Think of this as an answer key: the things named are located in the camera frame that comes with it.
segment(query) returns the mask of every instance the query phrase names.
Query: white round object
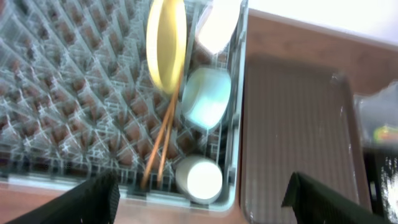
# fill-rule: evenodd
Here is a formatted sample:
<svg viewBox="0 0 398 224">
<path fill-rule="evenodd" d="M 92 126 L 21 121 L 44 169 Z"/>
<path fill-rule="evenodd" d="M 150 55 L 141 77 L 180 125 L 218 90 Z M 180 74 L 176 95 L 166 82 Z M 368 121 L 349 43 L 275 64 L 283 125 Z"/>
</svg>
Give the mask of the white round object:
<svg viewBox="0 0 398 224">
<path fill-rule="evenodd" d="M 210 54 L 222 51 L 238 23 L 241 0 L 214 0 L 200 16 L 196 42 Z"/>
<path fill-rule="evenodd" d="M 223 186 L 220 167 L 200 156 L 190 156 L 181 161 L 175 171 L 175 180 L 181 193 L 202 204 L 214 202 Z"/>
<path fill-rule="evenodd" d="M 214 128 L 222 119 L 231 94 L 231 77 L 225 70 L 198 68 L 185 85 L 182 113 L 193 124 Z"/>
</svg>

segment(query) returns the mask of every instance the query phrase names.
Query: brown mat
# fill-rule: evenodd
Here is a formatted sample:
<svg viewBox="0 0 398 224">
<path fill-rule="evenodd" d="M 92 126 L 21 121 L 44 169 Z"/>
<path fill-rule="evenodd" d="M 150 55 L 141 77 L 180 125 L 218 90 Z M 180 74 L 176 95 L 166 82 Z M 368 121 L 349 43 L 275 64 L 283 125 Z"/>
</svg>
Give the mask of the brown mat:
<svg viewBox="0 0 398 224">
<path fill-rule="evenodd" d="M 296 223 L 293 210 L 280 207 L 294 171 L 370 209 L 345 79 L 256 55 L 244 84 L 241 208 L 250 223 Z"/>
</svg>

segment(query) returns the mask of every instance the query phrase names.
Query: wooden countertop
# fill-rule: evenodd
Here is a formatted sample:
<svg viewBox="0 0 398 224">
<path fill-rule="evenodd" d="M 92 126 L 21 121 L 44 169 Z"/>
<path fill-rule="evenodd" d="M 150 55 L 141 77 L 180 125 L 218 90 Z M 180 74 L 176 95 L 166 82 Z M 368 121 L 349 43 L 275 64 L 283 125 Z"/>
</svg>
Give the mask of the wooden countertop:
<svg viewBox="0 0 398 224">
<path fill-rule="evenodd" d="M 398 78 L 398 52 L 335 35 L 280 23 L 251 11 L 248 19 L 246 56 L 266 53 L 319 65 L 341 68 L 353 91 L 374 93 Z M 62 192 L 0 184 L 0 223 L 16 218 Z M 239 209 L 239 194 L 223 217 L 195 214 L 121 200 L 116 223 L 246 223 Z"/>
</svg>

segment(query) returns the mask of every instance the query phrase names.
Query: yellow plate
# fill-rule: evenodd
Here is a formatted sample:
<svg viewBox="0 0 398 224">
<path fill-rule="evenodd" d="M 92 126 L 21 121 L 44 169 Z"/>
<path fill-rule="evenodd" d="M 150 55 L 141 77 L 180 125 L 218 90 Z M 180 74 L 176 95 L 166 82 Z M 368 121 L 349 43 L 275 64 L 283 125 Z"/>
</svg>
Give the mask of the yellow plate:
<svg viewBox="0 0 398 224">
<path fill-rule="evenodd" d="M 147 60 L 155 86 L 174 92 L 183 70 L 187 18 L 183 0 L 154 0 L 147 26 Z"/>
</svg>

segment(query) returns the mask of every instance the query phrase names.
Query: dish rack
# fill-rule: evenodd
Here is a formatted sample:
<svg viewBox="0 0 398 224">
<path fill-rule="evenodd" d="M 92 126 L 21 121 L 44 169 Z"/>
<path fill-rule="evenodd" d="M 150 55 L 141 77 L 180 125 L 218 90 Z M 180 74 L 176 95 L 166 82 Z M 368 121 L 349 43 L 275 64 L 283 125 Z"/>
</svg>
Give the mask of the dish rack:
<svg viewBox="0 0 398 224">
<path fill-rule="evenodd" d="M 118 174 L 121 196 L 225 211 L 235 199 L 248 2 L 236 31 L 211 59 L 197 50 L 195 26 L 206 1 L 185 1 L 184 81 L 200 65 L 227 69 L 232 93 L 217 128 L 198 131 L 174 117 L 162 185 L 157 153 L 149 186 L 139 188 L 169 104 L 146 61 L 150 0 L 8 0 L 0 12 L 0 172 L 10 184 L 69 190 L 105 170 Z M 223 190 L 210 205 L 177 192 L 174 168 L 187 154 L 213 159 Z"/>
</svg>

